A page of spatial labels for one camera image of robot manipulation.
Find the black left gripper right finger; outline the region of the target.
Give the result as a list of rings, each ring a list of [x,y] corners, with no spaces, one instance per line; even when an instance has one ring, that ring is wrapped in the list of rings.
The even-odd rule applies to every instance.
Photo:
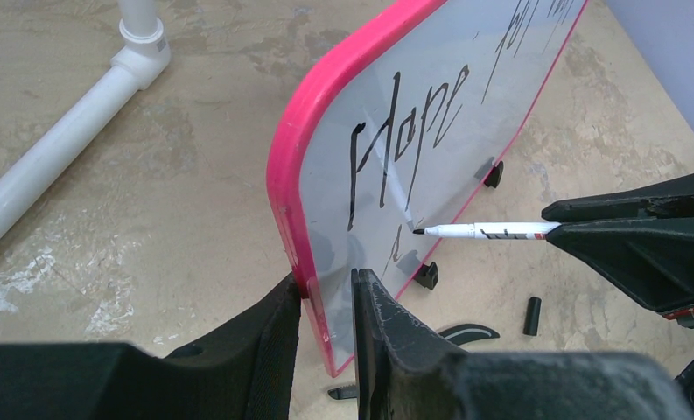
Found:
[[[423,350],[435,332],[371,269],[351,273],[361,419],[693,419],[667,372],[637,353]]]

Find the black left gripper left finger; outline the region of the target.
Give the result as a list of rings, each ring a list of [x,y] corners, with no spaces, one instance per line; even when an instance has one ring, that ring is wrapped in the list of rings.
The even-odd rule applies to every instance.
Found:
[[[300,316],[287,276],[163,358],[125,342],[0,344],[0,419],[285,419]]]

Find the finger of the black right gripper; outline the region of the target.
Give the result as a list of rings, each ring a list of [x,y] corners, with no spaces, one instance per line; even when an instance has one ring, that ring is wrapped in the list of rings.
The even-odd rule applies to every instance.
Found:
[[[694,306],[694,218],[565,223],[547,234],[547,242],[647,310]]]
[[[694,217],[694,173],[625,192],[559,200],[541,217],[563,223]]]

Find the black marker cap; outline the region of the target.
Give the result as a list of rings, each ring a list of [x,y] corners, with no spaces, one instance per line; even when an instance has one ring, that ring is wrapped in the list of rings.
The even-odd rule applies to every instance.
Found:
[[[539,328],[539,319],[541,315],[542,299],[539,297],[531,297],[527,304],[525,312],[525,320],[522,333],[526,336],[537,336]]]

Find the black whiteboard marker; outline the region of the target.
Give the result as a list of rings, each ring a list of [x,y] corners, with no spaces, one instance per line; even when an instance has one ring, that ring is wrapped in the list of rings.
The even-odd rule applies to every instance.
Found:
[[[475,222],[417,228],[415,235],[489,240],[545,240],[560,222]]]

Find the pink framed whiteboard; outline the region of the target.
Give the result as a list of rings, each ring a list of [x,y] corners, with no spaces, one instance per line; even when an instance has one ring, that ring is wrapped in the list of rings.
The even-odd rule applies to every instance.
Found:
[[[266,183],[326,372],[354,358],[350,274],[400,296],[514,142],[583,1],[397,1],[306,74]]]

